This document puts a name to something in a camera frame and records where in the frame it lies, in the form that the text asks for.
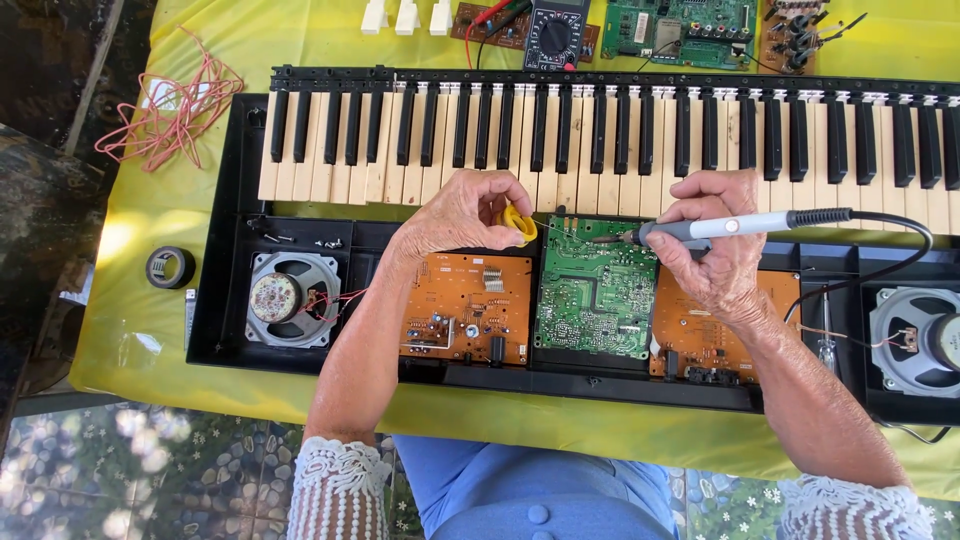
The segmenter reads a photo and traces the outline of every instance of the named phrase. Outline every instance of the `white lace cuff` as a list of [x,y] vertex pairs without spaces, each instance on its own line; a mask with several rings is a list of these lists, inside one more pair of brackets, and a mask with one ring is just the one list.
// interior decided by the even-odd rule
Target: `white lace cuff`
[[932,538],[929,516],[908,487],[877,489],[813,475],[779,486],[786,503],[781,522],[791,540]]
[[[385,540],[387,512],[383,485],[390,465],[361,442],[310,437],[297,457],[290,540]],[[336,522],[333,521],[336,506]]]

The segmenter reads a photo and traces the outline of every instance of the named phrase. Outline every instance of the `multimeter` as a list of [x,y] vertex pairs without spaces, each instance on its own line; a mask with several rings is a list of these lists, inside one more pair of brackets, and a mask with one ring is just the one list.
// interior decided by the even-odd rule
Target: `multimeter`
[[567,64],[576,67],[589,9],[589,0],[535,1],[523,48],[523,70],[562,71]]

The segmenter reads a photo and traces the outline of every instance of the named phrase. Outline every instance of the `yellow solder spool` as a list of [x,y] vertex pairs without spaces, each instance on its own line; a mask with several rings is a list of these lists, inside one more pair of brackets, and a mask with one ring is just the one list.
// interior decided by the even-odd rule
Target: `yellow solder spool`
[[509,205],[503,211],[497,212],[493,217],[493,222],[504,227],[511,227],[523,233],[523,243],[517,244],[522,248],[533,240],[537,239],[537,224],[532,218],[520,215],[519,210],[514,205]]

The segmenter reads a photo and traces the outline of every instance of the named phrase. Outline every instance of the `table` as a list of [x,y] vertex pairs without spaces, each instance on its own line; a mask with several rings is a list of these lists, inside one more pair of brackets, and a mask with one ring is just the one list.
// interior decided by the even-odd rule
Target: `table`
[[[392,28],[379,36],[361,35],[365,4],[359,1],[159,0],[147,71],[180,80],[192,76],[199,54],[177,25],[196,33],[251,92],[267,91],[269,67],[284,63],[464,67],[463,42],[429,35],[431,4],[419,0],[423,27],[412,37],[398,37]],[[391,24],[397,6],[398,0],[387,3]],[[605,7],[606,2],[595,0],[588,22],[602,24]],[[960,81],[960,62],[953,57],[960,50],[956,8],[936,0],[914,2],[909,8],[895,0],[844,0],[829,8],[831,20],[850,21],[863,11],[870,16],[818,56],[819,74]],[[519,66],[518,51],[485,47],[485,53],[488,68]],[[636,69],[639,62],[618,58],[598,61],[592,68]],[[654,63],[646,67],[670,68],[678,69]],[[203,263],[226,120],[222,117],[200,138],[201,170],[182,158],[152,174],[139,169],[139,160],[121,166],[69,379],[79,389],[131,400],[302,423],[314,378],[187,365],[183,291],[153,288],[144,278],[147,255],[161,245],[186,248]],[[280,206],[278,211],[378,219],[403,219],[411,212],[306,204]],[[197,275],[190,286],[197,285]],[[748,414],[402,384],[378,429],[763,479],[797,475],[764,418]],[[921,431],[929,436],[933,429]],[[897,430],[885,434],[922,496],[960,500],[960,430],[932,447]]]

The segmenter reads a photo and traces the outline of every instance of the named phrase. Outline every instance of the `hand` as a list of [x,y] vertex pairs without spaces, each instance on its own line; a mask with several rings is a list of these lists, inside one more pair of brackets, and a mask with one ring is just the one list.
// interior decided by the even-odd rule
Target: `hand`
[[530,196],[510,171],[460,169],[398,233],[421,258],[459,248],[503,250],[523,243],[520,231],[493,223],[510,202],[520,214],[533,214]]
[[[657,222],[756,213],[758,181],[761,178],[754,169],[693,173],[670,187],[670,194],[680,200]],[[713,248],[700,260],[693,260],[670,234],[650,233],[647,242],[680,287],[723,323],[752,324],[768,315],[769,300],[756,286],[756,267],[766,234],[711,238]]]

